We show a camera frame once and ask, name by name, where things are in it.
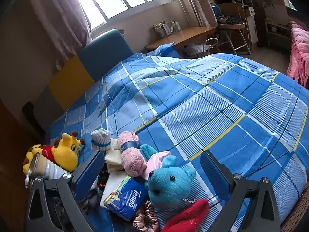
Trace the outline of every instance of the metal can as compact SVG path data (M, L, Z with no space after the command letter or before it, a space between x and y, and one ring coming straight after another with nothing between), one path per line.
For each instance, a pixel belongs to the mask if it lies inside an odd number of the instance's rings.
M25 187L30 187L36 177L40 176L45 180L53 180L59 179L64 173L67 173L67 171L54 164L40 153L36 153L26 174Z

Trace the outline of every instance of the can lid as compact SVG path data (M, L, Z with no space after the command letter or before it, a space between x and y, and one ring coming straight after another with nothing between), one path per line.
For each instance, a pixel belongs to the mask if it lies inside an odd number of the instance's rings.
M35 170L37 169L38 163L39 163L39 159L40 159L40 153L36 153L35 156L33 157L30 165L29 165L29 169L27 171L26 174L26 179L25 179L25 187L28 188L32 185L33 180L32 179L32 174L33 172L35 172Z

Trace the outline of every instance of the red felt hat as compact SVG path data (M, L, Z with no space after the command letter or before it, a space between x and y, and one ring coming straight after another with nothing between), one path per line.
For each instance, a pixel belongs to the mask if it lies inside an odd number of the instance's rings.
M194 232L208 213L208 210L208 201L206 199L198 200L173 217L161 232Z

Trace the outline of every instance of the pink blanket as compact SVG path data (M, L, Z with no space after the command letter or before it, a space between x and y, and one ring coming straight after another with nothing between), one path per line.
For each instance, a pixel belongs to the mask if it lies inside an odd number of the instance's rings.
M287 75L309 89L309 32L291 21L291 57Z

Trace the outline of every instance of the blue plaid bedsheet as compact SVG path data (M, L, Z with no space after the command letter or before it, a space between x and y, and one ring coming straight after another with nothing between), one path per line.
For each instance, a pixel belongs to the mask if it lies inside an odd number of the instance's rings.
M105 128L113 138L131 131L140 144L170 150L178 166L197 171L188 199L209 200L197 231L206 231L225 204L200 167L200 154L209 149L232 173L268 177L283 221L307 182L308 106L309 91L271 68L231 54L183 60L169 44L120 62L51 126L51 144L77 130L86 141L82 163L92 153L90 132ZM185 206L157 211L161 228ZM88 218L98 231L133 230L131 222L100 207Z

